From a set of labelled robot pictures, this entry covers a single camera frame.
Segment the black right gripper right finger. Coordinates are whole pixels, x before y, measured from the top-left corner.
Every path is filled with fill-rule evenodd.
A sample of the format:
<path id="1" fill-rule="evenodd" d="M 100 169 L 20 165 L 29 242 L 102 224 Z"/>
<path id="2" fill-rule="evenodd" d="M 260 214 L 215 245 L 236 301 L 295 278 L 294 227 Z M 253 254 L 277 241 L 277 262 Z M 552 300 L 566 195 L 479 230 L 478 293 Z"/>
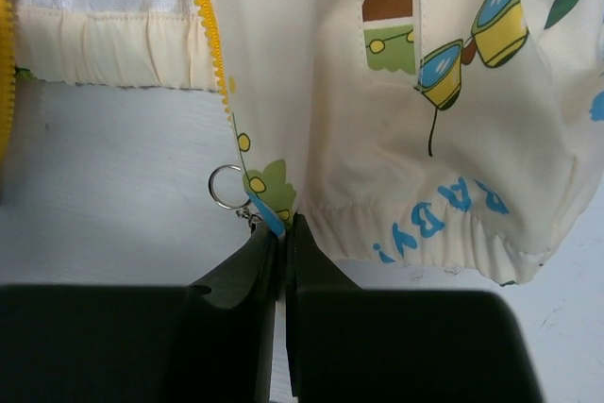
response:
<path id="1" fill-rule="evenodd" d="M 286 346 L 300 402 L 540 402 L 518 323 L 483 291 L 365 290 L 303 216 L 286 239 Z"/>

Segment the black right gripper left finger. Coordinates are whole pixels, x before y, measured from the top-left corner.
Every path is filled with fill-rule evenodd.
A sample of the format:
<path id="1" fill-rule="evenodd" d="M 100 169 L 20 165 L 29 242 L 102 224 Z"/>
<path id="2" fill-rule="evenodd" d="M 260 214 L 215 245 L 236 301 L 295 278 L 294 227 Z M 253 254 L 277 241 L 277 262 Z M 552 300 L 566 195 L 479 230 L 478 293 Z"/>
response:
<path id="1" fill-rule="evenodd" d="M 268 401 L 277 252 L 260 226 L 184 286 L 3 286 L 2 400 Z"/>

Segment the yellow cream dinosaur print jacket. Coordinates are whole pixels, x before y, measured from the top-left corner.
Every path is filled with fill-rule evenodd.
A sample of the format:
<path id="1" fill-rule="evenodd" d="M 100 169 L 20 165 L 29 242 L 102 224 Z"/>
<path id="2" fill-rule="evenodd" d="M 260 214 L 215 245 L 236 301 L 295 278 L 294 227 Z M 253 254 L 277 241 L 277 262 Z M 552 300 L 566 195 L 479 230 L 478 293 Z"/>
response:
<path id="1" fill-rule="evenodd" d="M 1 0 L 14 75 L 217 92 L 243 190 L 332 259 L 525 284 L 603 176 L 603 0 Z"/>

